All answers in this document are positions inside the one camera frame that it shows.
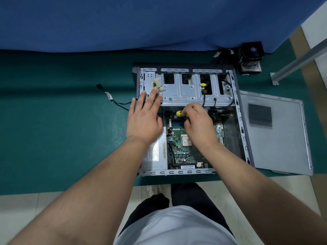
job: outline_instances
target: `open computer tower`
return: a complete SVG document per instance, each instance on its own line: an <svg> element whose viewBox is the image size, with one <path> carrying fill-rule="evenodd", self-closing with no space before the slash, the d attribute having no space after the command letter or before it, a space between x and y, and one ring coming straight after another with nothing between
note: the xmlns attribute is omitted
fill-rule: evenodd
<svg viewBox="0 0 327 245"><path fill-rule="evenodd" d="M151 144L138 175L216 173L188 139L177 113L193 102L204 103L217 139L244 163L313 175L302 101L240 91L228 65L134 63L132 73L137 97L142 90L150 93L155 81L162 94L163 133Z"/></svg>

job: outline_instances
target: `black pants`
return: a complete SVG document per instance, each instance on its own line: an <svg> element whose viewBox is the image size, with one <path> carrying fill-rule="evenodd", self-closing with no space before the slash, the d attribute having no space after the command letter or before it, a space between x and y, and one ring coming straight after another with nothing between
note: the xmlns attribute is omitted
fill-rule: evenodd
<svg viewBox="0 0 327 245"><path fill-rule="evenodd" d="M210 218L212 221L225 227L231 234L224 216L217 209L205 191L196 183L171 184L171 202L173 206L190 206L199 213ZM129 216L122 233L128 226L137 220L145 217L153 211L166 209L169 207L169 199L162 193L153 195L151 198L144 200Z"/></svg>

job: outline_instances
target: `forearm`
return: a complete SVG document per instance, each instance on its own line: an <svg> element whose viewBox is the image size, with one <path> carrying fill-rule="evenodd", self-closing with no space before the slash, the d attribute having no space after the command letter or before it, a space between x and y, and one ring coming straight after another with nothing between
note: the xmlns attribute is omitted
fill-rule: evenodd
<svg viewBox="0 0 327 245"><path fill-rule="evenodd" d="M225 147L205 152L205 157L265 244L327 241L321 217Z"/></svg>
<svg viewBox="0 0 327 245"><path fill-rule="evenodd" d="M55 200L12 243L112 243L147 147L141 140L127 139Z"/></svg>

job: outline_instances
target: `ventilation grille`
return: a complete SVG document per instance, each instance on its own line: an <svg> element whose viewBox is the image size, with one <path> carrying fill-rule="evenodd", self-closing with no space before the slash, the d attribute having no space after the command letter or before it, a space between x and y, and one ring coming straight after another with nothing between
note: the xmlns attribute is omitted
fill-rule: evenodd
<svg viewBox="0 0 327 245"><path fill-rule="evenodd" d="M164 74L163 81L164 81L164 84L174 84L175 83L174 74L171 74L171 73Z"/></svg>
<svg viewBox="0 0 327 245"><path fill-rule="evenodd" d="M201 74L200 81L201 81L201 83L208 84L208 82L210 82L210 75L209 74Z"/></svg>
<svg viewBox="0 0 327 245"><path fill-rule="evenodd" d="M192 84L192 74L182 74L183 84Z"/></svg>
<svg viewBox="0 0 327 245"><path fill-rule="evenodd" d="M271 107L249 104L248 119L251 127L272 130Z"/></svg>

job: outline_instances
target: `white t-shirt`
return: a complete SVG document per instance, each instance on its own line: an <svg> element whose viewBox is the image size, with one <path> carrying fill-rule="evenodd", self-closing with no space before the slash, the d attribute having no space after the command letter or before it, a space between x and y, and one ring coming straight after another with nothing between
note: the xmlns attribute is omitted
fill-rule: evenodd
<svg viewBox="0 0 327 245"><path fill-rule="evenodd" d="M128 226L115 245L221 244L237 245L220 224L189 206L158 210Z"/></svg>

